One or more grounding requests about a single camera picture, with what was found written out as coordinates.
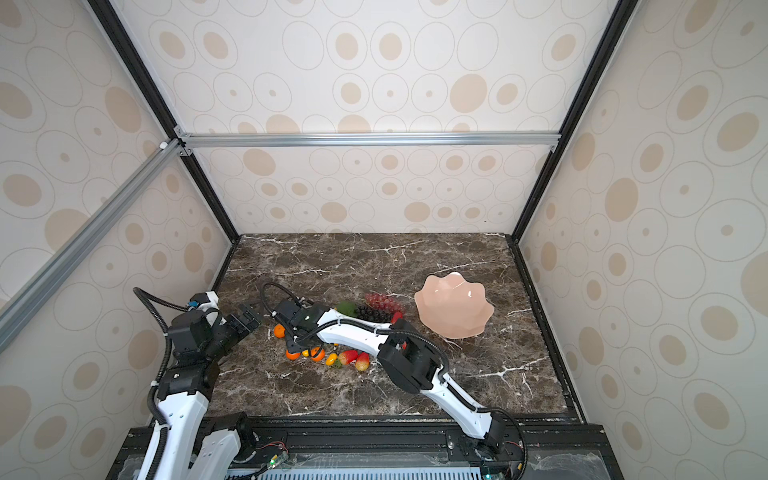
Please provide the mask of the black fake grape bunch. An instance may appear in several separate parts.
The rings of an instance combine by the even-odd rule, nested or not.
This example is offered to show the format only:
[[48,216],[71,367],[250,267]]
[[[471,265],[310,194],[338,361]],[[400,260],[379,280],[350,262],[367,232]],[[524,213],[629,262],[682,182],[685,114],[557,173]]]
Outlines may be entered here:
[[358,305],[356,307],[356,317],[360,320],[389,324],[392,316],[393,314],[386,310],[375,309],[367,305]]

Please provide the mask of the pink scalloped fruit bowl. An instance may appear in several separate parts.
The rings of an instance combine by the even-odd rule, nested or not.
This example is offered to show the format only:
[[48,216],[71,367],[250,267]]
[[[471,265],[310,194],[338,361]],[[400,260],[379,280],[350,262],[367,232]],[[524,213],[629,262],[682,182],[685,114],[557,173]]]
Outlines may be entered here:
[[486,299],[485,287],[467,281],[459,272],[428,276],[414,299],[421,323],[451,340],[483,333],[495,310]]

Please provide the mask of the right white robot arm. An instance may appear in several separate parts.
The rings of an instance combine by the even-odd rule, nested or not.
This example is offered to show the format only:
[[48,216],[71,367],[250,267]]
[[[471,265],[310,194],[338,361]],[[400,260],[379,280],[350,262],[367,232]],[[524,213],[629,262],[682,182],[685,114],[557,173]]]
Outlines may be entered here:
[[354,318],[300,298],[276,282],[264,283],[259,295],[266,313],[284,328],[289,352],[338,344],[367,354],[395,386],[428,398],[447,413],[466,437],[476,441],[481,458],[495,458],[512,447],[519,455],[518,469],[527,465],[528,449],[515,417],[472,398],[450,376],[449,357],[407,321],[374,323]]

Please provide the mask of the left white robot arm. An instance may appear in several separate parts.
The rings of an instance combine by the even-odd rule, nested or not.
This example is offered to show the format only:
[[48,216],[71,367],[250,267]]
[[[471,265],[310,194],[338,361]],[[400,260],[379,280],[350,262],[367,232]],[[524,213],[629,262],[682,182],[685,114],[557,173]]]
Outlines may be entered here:
[[134,295],[160,326],[165,351],[151,382],[147,407],[152,437],[140,479],[224,479],[251,461],[258,435],[247,415],[232,414],[205,424],[220,363],[260,325],[260,315],[243,305],[224,316],[213,291],[193,295],[185,305],[135,287]]

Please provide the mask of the fake orange front middle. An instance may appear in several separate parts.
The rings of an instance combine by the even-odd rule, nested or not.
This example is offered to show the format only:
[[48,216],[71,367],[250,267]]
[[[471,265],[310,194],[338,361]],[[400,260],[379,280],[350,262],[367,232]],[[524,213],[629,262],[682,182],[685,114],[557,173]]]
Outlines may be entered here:
[[322,362],[326,358],[326,351],[322,347],[315,347],[310,351],[310,358],[315,362]]

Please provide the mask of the fake strawberry front left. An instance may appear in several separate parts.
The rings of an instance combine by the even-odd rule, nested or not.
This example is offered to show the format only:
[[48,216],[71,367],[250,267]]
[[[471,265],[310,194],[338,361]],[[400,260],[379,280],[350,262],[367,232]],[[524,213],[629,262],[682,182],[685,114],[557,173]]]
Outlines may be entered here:
[[346,350],[338,354],[338,361],[341,365],[350,365],[357,360],[359,352],[357,350]]

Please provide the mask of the fake peach strawberry front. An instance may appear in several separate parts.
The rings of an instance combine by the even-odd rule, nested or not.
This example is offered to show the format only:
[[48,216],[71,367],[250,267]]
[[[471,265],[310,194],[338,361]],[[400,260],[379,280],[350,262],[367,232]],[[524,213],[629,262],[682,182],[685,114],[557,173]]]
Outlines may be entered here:
[[370,367],[370,356],[367,353],[361,352],[355,360],[355,368],[358,372],[365,372]]

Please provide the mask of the red fake grape bunch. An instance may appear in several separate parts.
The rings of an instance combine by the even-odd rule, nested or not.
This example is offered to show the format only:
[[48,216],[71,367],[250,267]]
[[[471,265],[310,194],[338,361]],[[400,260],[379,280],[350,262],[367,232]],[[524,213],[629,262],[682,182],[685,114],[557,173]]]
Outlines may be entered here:
[[402,305],[394,296],[371,292],[366,294],[364,299],[366,304],[374,310],[388,312],[390,314],[403,312]]

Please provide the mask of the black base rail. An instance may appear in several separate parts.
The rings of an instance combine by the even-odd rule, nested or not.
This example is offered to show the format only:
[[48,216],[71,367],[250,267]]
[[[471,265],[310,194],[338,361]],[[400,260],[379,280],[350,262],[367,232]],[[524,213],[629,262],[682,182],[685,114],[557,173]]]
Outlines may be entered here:
[[620,479],[604,428],[525,418],[493,460],[442,418],[254,417],[252,456],[227,477],[260,479]]

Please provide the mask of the horizontal aluminium frame bar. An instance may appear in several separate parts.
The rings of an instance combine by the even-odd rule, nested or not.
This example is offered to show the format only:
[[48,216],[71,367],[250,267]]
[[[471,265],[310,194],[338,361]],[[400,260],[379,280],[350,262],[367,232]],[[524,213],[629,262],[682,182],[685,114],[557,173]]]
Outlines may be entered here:
[[308,134],[186,133],[181,140],[192,148],[293,147],[412,147],[466,145],[557,145],[554,131],[522,132],[380,132]]

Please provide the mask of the slanted aluminium frame bar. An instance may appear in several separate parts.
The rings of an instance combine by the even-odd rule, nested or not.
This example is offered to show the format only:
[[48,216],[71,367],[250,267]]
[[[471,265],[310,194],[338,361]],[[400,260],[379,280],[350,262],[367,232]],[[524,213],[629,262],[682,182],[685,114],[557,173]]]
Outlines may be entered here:
[[81,228],[17,292],[1,311],[1,349],[6,350],[64,281],[102,241],[126,210],[178,157],[181,141],[169,139],[124,182]]

